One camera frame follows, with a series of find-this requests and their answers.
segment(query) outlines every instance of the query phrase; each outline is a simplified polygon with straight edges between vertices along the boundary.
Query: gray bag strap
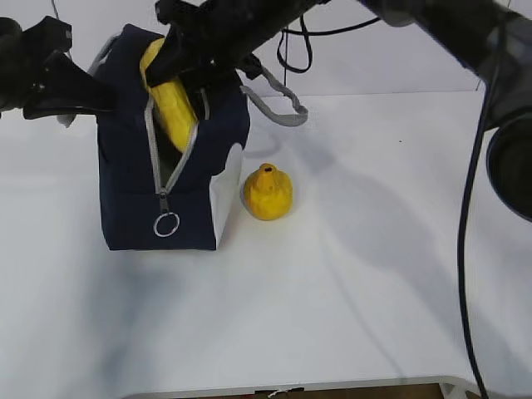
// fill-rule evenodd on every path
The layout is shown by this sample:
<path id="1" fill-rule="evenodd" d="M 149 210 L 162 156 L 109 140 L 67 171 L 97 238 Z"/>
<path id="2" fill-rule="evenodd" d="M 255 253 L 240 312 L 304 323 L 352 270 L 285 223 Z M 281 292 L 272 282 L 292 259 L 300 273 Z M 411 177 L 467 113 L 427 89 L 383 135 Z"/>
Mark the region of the gray bag strap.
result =
<path id="1" fill-rule="evenodd" d="M 301 105 L 298 96 L 293 91 L 288 89 L 283 83 L 272 75 L 272 73 L 263 66 L 263 75 L 268 80 L 269 85 L 278 93 L 282 93 L 284 96 L 292 100 L 293 109 L 295 114 L 280 115 L 272 111 L 272 109 L 266 105 L 266 103 L 259 97 L 257 93 L 250 87 L 241 86 L 242 92 L 249 97 L 251 102 L 271 121 L 281 126 L 296 127 L 301 126 L 308 120 L 308 109 Z"/>

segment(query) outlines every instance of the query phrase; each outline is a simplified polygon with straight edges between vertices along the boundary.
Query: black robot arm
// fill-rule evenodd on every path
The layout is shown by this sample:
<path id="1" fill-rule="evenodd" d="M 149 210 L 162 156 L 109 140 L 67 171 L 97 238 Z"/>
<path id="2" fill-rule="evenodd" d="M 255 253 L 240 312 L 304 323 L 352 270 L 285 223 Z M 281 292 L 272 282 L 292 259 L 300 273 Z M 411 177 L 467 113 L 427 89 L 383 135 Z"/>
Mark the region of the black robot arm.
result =
<path id="1" fill-rule="evenodd" d="M 532 22 L 494 0 L 359 1 L 391 26 L 417 24 L 486 83 L 504 25 L 507 44 L 487 121 L 488 129 L 500 130 L 490 145 L 488 169 L 501 199 L 532 220 Z M 179 76 L 187 91 L 195 91 L 249 63 L 256 48 L 326 2 L 206 0 L 196 7 L 159 0 L 158 18 L 171 29 L 147 70 L 148 82 L 156 86 Z"/>
<path id="2" fill-rule="evenodd" d="M 37 119 L 113 110 L 113 91 L 66 56 L 71 46 L 71 26 L 55 18 L 23 31 L 0 17 L 0 112 L 22 108 Z"/>

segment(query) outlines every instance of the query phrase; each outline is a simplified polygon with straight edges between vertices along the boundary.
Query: zipper pull ring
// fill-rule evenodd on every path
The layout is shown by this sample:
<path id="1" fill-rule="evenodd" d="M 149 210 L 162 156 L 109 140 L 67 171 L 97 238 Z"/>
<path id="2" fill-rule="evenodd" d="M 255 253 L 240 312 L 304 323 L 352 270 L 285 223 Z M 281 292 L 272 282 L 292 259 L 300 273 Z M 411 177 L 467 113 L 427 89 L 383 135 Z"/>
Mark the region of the zipper pull ring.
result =
<path id="1" fill-rule="evenodd" d="M 168 205 L 168 193 L 162 189 L 159 193 L 160 214 L 169 214 L 170 206 Z"/>
<path id="2" fill-rule="evenodd" d="M 160 216 L 155 220 L 153 224 L 153 231 L 157 237 L 161 239 L 166 239 L 175 234 L 177 229 L 180 227 L 181 220 L 178 214 L 174 212 L 170 212 L 170 207 L 168 205 L 168 192 L 166 192 L 166 189 L 162 189 L 159 192 L 159 206 L 160 206 Z M 173 223 L 174 227 L 172 227 L 172 229 L 168 233 L 163 233 L 159 230 L 159 223 L 167 218 L 174 220 L 174 223 Z M 168 226 L 169 222 L 170 221 L 167 221 L 165 223 L 166 228 L 169 227 Z"/>

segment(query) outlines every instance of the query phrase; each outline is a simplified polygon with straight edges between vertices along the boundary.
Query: black cable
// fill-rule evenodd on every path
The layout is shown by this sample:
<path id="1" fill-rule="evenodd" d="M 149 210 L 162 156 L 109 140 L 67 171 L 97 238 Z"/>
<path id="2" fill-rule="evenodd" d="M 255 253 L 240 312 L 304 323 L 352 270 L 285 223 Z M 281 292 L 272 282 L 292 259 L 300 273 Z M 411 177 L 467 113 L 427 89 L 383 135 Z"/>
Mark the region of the black cable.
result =
<path id="1" fill-rule="evenodd" d="M 497 81 L 499 80 L 500 65 L 506 49 L 506 24 L 502 21 L 499 25 L 499 41 L 497 44 L 497 51 L 493 72 L 490 81 L 486 84 L 484 103 L 482 105 L 482 112 L 480 113 L 479 125 L 476 131 L 475 143 L 471 153 L 469 169 L 467 171 L 467 178 L 465 180 L 464 196 L 461 205 L 460 224 L 458 227 L 458 294 L 460 298 L 461 322 L 464 333 L 465 348 L 467 349 L 467 356 L 470 361 L 471 370 L 475 375 L 476 384 L 479 387 L 480 396 L 482 399 L 489 399 L 488 392 L 485 388 L 484 381 L 480 374 L 480 369 L 476 361 L 475 350 L 473 348 L 473 340 L 471 338 L 471 329 L 469 321 L 469 313 L 467 310 L 467 295 L 466 295 L 466 232 L 467 220 L 470 212 L 471 196 L 473 193 L 473 186 L 475 183 L 476 170 L 479 163 L 480 153 L 482 151 L 482 141 L 484 139 L 485 130 L 488 122 L 488 115 L 490 112 L 491 102 L 495 93 Z"/>
<path id="2" fill-rule="evenodd" d="M 337 35 L 340 33 L 356 31 L 357 29 L 362 29 L 363 27 L 369 27 L 370 25 L 373 25 L 374 23 L 377 23 L 379 21 L 381 21 L 381 18 L 376 17 L 376 18 L 370 19 L 369 21 L 365 21 L 357 25 L 353 25 L 352 27 L 342 27 L 340 29 L 333 29 L 332 31 L 321 31 L 321 32 L 307 31 L 307 34 L 309 36 L 332 36 L 332 35 Z M 283 29 L 283 32 L 289 33 L 291 35 L 296 35 L 296 36 L 305 36 L 304 32 L 292 31 L 290 29 Z"/>
<path id="3" fill-rule="evenodd" d="M 56 14 L 56 18 L 61 21 L 61 19 L 59 18 L 59 12 L 57 11 L 56 0 L 52 0 L 52 7 L 54 14 Z"/>
<path id="4" fill-rule="evenodd" d="M 295 66 L 291 66 L 290 64 L 288 64 L 288 62 L 283 58 L 283 55 L 281 54 L 281 47 L 283 46 L 284 39 L 287 38 L 288 40 L 289 33 L 286 33 L 286 32 L 281 33 L 281 40 L 279 41 L 279 45 L 277 47 L 277 59 L 279 63 L 283 66 L 283 68 L 288 69 L 289 71 L 293 73 L 302 74 L 302 73 L 308 72 L 310 68 L 312 68 L 313 61 L 314 61 L 314 52 L 313 52 L 313 46 L 310 43 L 310 36 L 307 34 L 308 29 L 307 29 L 307 25 L 305 24 L 305 18 L 303 15 L 299 17 L 299 23 L 301 25 L 301 31 L 303 32 L 303 37 L 305 39 L 305 47 L 307 48 L 307 57 L 308 57 L 307 66 L 305 68 L 297 68 Z"/>
<path id="5" fill-rule="evenodd" d="M 286 42 L 284 43 L 284 59 L 286 62 L 288 62 L 288 40 L 290 39 L 290 35 L 286 35 Z M 288 69 L 284 68 L 284 77 L 283 77 L 283 84 L 286 86 L 288 82 Z"/>
<path id="6" fill-rule="evenodd" d="M 381 18 L 376 17 L 376 18 L 370 19 L 369 21 L 365 21 L 365 22 L 362 22 L 362 23 L 358 23 L 357 25 L 353 25 L 352 27 L 342 27 L 340 29 L 333 29 L 332 31 L 321 31 L 321 32 L 310 32 L 307 29 L 307 26 L 305 24 L 305 20 L 304 20 L 303 16 L 301 16 L 299 18 L 299 21 L 300 21 L 300 24 L 301 24 L 301 31 L 293 31 L 291 29 L 283 29 L 281 31 L 281 40 L 279 41 L 279 45 L 278 45 L 278 49 L 277 49 L 277 59 L 278 59 L 279 63 L 281 64 L 281 66 L 284 68 L 285 81 L 286 81 L 287 71 L 291 71 L 291 72 L 294 72 L 294 73 L 302 74 L 302 73 L 305 73 L 305 72 L 309 71 L 310 68 L 312 67 L 312 65 L 313 65 L 313 48 L 312 48 L 312 44 L 310 42 L 310 37 L 332 36 L 332 35 L 337 35 L 337 34 L 340 34 L 340 33 L 356 31 L 357 29 L 362 29 L 364 27 L 369 27 L 370 25 L 381 21 Z M 303 36 L 304 39 L 305 39 L 305 47 L 307 48 L 307 55 L 308 55 L 308 66 L 306 68 L 296 68 L 295 66 L 291 66 L 290 64 L 288 64 L 288 39 L 289 39 L 290 35 Z M 285 58 L 283 58 L 283 56 L 281 55 L 281 47 L 282 47 L 285 39 L 286 39 Z"/>

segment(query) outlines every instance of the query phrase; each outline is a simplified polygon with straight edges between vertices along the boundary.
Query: navy blue bag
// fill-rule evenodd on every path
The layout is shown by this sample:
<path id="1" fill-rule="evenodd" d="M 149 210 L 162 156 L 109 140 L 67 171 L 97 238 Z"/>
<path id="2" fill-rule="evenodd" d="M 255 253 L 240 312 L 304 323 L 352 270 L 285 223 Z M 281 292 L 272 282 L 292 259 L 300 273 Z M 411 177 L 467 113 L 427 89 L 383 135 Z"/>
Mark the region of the navy blue bag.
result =
<path id="1" fill-rule="evenodd" d="M 217 249 L 235 193 L 249 112 L 236 72 L 203 91 L 185 153 L 157 125 L 140 59 L 160 36 L 127 25 L 102 53 L 96 78 L 118 106 L 99 115 L 101 226 L 112 250 Z"/>

